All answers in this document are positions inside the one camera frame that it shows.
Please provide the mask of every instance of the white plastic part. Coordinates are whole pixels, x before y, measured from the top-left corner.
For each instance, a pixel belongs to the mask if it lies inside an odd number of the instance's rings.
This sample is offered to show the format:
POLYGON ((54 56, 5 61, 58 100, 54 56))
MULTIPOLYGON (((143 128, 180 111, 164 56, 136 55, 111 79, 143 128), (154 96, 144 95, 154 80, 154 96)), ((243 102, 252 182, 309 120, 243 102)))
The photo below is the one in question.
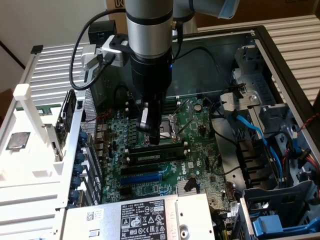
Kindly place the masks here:
POLYGON ((29 84, 18 84, 13 92, 15 100, 20 101, 25 114, 27 115, 36 135, 42 139, 44 143, 48 140, 48 133, 42 127, 43 123, 38 114, 36 105, 31 99, 31 88, 29 84))

